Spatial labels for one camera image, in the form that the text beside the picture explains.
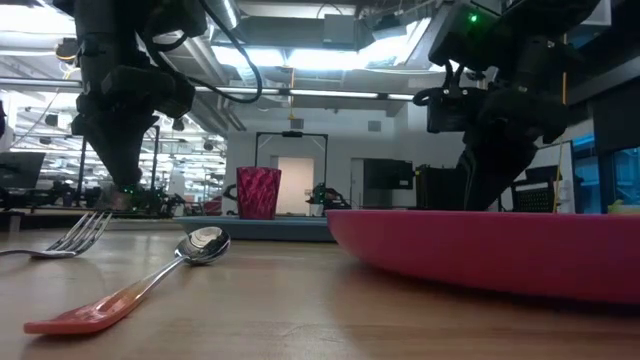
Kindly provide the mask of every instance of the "workbench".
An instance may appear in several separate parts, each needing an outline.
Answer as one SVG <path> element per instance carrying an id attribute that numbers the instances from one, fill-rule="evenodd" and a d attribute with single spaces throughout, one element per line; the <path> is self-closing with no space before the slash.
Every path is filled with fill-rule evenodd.
<path id="1" fill-rule="evenodd" d="M 45 248 L 63 232 L 0 235 Z M 179 231 L 108 231 L 82 257 L 0 259 L 0 359 L 640 359 L 640 316 L 539 304 L 372 269 L 335 244 L 234 241 L 183 266 L 103 333 L 22 324 L 93 302 L 172 258 Z"/>

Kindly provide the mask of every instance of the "pink bowl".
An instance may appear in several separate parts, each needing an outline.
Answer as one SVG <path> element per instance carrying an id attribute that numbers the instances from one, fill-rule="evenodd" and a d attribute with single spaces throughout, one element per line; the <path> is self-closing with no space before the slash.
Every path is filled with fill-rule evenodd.
<path id="1" fill-rule="evenodd" d="M 516 294 L 640 304 L 640 217 L 328 211 L 350 254 L 396 273 Z"/>

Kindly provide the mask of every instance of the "desk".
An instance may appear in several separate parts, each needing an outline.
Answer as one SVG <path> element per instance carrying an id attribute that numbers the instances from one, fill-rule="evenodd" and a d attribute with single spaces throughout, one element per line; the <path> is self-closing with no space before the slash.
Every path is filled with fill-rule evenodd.
<path id="1" fill-rule="evenodd" d="M 22 232 L 0 249 L 45 247 Z M 95 336 L 24 335 L 171 258 L 180 232 L 107 232 L 81 258 L 0 260 L 0 359 L 640 358 L 640 316 L 553 310 L 371 269 L 334 244 L 242 242 L 211 267 L 179 268 Z"/>

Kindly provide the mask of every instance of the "spoon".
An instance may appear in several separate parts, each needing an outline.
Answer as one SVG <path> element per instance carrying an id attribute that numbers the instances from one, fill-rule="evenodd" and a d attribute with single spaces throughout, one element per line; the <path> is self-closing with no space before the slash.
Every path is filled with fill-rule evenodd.
<path id="1" fill-rule="evenodd" d="M 229 234 L 217 227 L 198 229 L 178 244 L 175 259 L 146 278 L 95 303 L 67 311 L 56 318 L 24 324 L 27 334 L 70 335 L 104 330 L 135 309 L 162 279 L 182 262 L 191 266 L 212 263 L 222 257 L 231 244 Z"/>

